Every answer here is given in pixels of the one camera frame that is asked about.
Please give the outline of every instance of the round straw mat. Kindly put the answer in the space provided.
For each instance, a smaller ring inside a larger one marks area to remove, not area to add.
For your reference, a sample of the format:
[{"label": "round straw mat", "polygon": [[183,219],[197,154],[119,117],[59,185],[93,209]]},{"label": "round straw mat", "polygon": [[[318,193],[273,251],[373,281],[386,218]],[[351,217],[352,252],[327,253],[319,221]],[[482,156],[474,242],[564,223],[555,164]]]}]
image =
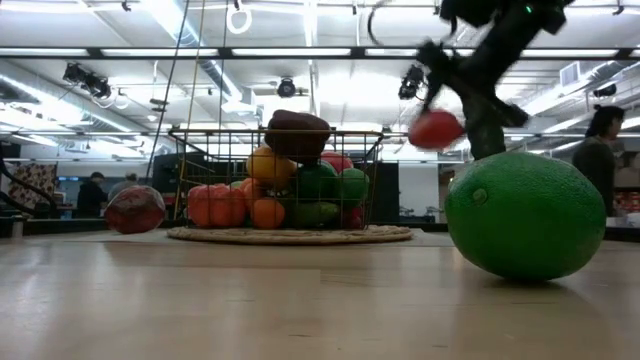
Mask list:
[{"label": "round straw mat", "polygon": [[180,240],[247,245],[338,245],[411,240],[411,230],[370,225],[365,230],[256,230],[173,228],[167,236]]}]

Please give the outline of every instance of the security camera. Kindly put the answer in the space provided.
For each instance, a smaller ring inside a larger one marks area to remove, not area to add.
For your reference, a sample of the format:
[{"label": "security camera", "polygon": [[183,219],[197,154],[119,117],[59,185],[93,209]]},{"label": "security camera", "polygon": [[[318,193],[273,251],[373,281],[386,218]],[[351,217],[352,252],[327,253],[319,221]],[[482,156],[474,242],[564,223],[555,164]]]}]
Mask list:
[{"label": "security camera", "polygon": [[278,85],[278,96],[281,98],[290,98],[296,94],[296,86],[293,84],[291,78],[282,78],[280,85]]}]

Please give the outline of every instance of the wire basket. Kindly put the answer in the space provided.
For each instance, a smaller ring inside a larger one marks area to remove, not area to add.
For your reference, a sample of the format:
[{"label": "wire basket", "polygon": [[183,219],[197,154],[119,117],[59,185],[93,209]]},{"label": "wire basket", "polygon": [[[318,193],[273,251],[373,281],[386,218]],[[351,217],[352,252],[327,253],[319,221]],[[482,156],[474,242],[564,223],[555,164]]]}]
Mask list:
[{"label": "wire basket", "polygon": [[378,132],[172,129],[187,226],[365,229]]}]

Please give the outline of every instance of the wooden table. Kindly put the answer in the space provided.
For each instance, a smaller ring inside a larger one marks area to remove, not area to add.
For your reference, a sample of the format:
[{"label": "wooden table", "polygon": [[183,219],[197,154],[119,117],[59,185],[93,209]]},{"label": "wooden table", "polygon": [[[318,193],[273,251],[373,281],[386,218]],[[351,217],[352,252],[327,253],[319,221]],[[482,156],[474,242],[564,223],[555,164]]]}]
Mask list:
[{"label": "wooden table", "polygon": [[0,246],[0,358],[579,360],[640,357],[640,245],[538,287],[443,235],[251,247],[161,231]]}]

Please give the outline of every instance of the black robotic arm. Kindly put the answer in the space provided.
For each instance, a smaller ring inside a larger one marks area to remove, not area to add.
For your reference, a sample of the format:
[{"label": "black robotic arm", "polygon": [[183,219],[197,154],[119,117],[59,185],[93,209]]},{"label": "black robotic arm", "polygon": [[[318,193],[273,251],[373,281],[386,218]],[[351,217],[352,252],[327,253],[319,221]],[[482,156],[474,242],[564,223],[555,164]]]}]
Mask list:
[{"label": "black robotic arm", "polygon": [[[502,128],[522,127],[529,115],[498,99],[496,84],[541,31],[555,35],[560,30],[566,22],[564,8],[573,1],[443,0],[439,15],[451,22],[452,33],[458,18],[474,27],[493,22],[493,27],[469,57],[462,57],[453,49],[453,55],[447,55],[443,43],[431,40],[419,48],[416,60],[430,71],[423,113],[429,112],[433,99],[446,85],[462,101],[473,157],[482,159],[505,151]],[[401,98],[407,98],[407,93],[415,94],[407,90],[422,81],[417,73],[416,66],[412,66],[403,80]]]}]

